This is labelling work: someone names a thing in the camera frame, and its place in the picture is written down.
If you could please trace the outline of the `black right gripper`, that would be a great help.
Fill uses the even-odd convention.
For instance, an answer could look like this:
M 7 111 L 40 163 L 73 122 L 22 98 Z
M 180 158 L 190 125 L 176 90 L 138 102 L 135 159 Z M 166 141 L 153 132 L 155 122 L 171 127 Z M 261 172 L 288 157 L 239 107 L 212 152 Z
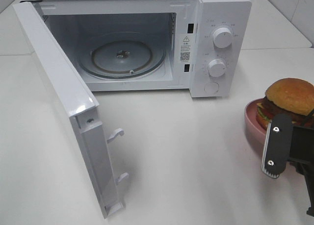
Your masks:
M 294 126 L 289 153 L 290 164 L 305 177 L 311 206 L 307 215 L 314 216 L 314 129 Z

